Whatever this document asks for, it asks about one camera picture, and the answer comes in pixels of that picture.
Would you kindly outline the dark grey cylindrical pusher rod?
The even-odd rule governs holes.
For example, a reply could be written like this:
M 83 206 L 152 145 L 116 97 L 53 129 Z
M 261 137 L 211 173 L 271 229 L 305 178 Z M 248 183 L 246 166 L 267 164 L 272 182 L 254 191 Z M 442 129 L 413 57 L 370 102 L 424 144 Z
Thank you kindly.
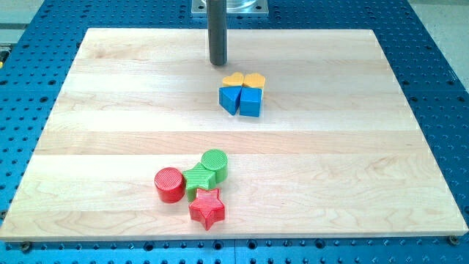
M 227 62 L 226 0 L 207 0 L 207 30 L 210 62 L 216 66 Z

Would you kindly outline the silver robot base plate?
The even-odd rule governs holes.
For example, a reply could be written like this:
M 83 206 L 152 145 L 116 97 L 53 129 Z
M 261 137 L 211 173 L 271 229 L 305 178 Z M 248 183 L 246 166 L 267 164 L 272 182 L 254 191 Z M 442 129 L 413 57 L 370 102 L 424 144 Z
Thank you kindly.
M 226 0 L 226 13 L 230 17 L 267 17 L 268 0 Z M 207 0 L 191 0 L 191 16 L 204 18 Z

